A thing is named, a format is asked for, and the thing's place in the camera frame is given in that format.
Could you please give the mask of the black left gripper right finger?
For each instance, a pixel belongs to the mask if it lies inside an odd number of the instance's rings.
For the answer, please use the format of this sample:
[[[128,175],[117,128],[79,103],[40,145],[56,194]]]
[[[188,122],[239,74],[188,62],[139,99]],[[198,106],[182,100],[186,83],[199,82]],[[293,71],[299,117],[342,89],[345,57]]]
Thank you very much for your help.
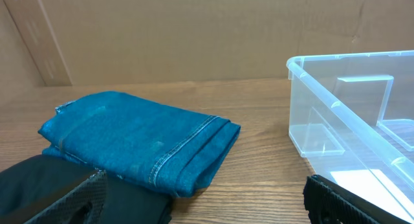
[[[409,224],[320,175],[307,177],[303,198],[312,224]]]

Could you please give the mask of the black garment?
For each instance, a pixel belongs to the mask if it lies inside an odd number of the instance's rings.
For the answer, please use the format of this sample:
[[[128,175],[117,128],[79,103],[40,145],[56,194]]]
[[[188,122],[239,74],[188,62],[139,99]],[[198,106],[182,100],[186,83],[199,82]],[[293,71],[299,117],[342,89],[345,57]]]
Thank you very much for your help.
[[[93,171],[59,157],[37,155],[1,172],[1,217],[25,208]],[[101,224],[167,224],[173,199],[107,176]]]

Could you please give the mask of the blue denim jeans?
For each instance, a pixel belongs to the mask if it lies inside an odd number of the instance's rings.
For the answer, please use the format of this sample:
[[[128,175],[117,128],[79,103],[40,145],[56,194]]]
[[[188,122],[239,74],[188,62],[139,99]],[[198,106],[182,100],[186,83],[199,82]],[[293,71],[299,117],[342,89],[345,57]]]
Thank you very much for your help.
[[[210,185],[240,130],[222,117],[105,91],[58,106],[39,133],[50,142],[46,155],[191,197]]]

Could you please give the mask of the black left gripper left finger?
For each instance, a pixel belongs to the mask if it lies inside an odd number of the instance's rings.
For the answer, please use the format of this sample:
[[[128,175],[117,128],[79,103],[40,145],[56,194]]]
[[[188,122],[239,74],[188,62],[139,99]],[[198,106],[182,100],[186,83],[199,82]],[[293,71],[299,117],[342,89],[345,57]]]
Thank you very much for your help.
[[[107,174],[93,170],[62,189],[1,217],[1,223],[98,223],[107,197]]]

